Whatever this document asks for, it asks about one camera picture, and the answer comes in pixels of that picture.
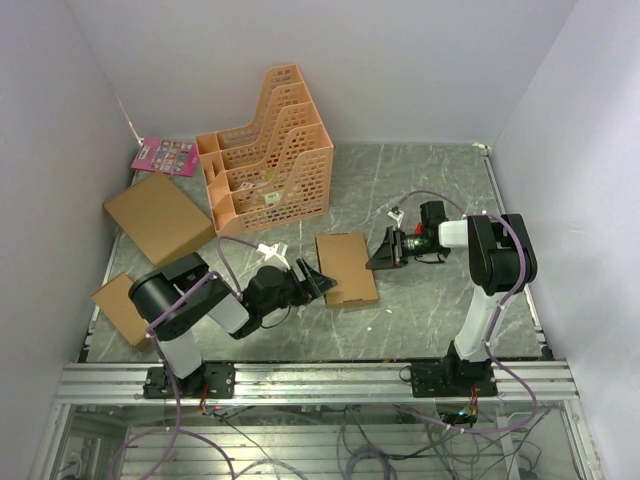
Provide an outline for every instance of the table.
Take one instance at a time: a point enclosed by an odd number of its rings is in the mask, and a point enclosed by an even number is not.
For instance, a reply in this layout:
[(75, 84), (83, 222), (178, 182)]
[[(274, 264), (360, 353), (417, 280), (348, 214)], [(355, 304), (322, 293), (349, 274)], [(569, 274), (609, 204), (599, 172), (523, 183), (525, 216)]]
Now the table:
[[(481, 148), (470, 145), (338, 144), (333, 161), (329, 213), (302, 222), (245, 235), (255, 243), (284, 241), (290, 261), (302, 256), (317, 267), (314, 238), (321, 233), (362, 231), (370, 253), (382, 241), (390, 206), (417, 188), (442, 192), (466, 208), (498, 212), (495, 186)], [(136, 175), (134, 181), (144, 178)], [(172, 177), (203, 211), (209, 212), (202, 171), (193, 178)], [(411, 197), (404, 205), (405, 226), (419, 222), (419, 204), (431, 198)], [(459, 213), (445, 206), (450, 219)], [(108, 278), (121, 272), (133, 280), (153, 269), (124, 233), (120, 233)], [(243, 285), (260, 265), (261, 256), (242, 245), (224, 245), (225, 254)], [(222, 273), (215, 243), (199, 253)], [(373, 307), (329, 310), (318, 299), (292, 311), (277, 328), (259, 330), (243, 340), (229, 337), (212, 319), (194, 327), (196, 342), (207, 360), (328, 361), (442, 356), (462, 326), (472, 296), (467, 254), (454, 251), (441, 265), (411, 261), (402, 269), (375, 272), (380, 302)], [(510, 307), (495, 342), (504, 357), (537, 357), (540, 347), (533, 308), (520, 295)], [(275, 323), (285, 311), (265, 319)], [(148, 362), (152, 349), (138, 352), (102, 312), (90, 327), (88, 362)]]

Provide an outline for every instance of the small cardboard box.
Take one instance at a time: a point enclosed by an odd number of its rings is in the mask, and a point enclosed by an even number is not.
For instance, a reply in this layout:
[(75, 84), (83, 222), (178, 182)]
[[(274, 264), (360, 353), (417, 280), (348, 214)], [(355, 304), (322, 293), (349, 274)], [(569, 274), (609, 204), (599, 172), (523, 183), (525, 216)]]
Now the small cardboard box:
[(104, 208), (156, 267), (215, 236), (211, 220), (162, 173), (127, 188)]
[(365, 268), (369, 252), (362, 232), (318, 235), (316, 249), (320, 271), (338, 282), (324, 296), (327, 308), (378, 303), (373, 272)]
[(147, 322), (140, 316), (129, 299), (133, 281), (121, 273), (102, 286), (91, 298), (127, 341), (140, 351), (146, 350), (150, 340), (146, 338)]

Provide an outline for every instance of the pink package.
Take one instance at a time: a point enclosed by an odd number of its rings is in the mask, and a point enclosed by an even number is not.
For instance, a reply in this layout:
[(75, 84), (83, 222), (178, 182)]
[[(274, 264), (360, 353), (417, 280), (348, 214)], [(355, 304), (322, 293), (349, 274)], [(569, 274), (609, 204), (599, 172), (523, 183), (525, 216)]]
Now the pink package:
[(198, 150), (195, 143), (145, 137), (131, 168), (193, 177), (198, 168)]

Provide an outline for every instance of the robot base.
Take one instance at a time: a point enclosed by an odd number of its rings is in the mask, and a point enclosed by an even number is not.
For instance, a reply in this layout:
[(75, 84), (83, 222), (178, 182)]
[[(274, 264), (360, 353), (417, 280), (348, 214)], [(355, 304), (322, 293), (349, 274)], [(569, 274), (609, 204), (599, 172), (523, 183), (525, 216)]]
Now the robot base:
[[(178, 379), (180, 397), (200, 398), (206, 384), (209, 388), (207, 398), (232, 398), (235, 376), (235, 369), (229, 363), (205, 362), (188, 377)], [(143, 390), (143, 397), (147, 399), (168, 399), (175, 396), (164, 367), (152, 367), (147, 371)]]
[(491, 361), (461, 360), (453, 342), (443, 358), (412, 362), (410, 371), (414, 398), (468, 397), (474, 386), (480, 397), (498, 395)]

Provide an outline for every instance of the white wall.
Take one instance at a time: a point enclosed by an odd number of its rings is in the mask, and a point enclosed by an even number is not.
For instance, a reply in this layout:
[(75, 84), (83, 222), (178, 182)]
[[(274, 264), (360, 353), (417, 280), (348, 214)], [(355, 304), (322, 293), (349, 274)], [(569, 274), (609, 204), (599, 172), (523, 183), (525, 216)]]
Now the white wall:
[(27, 478), (61, 367), (82, 345), (113, 236), (101, 202), (135, 151), (63, 0), (0, 14), (0, 477)]
[(638, 478), (640, 3), (580, 0), (494, 148), (610, 478)]
[(491, 142), (575, 0), (68, 0), (142, 135), (247, 123), (298, 63), (339, 141)]

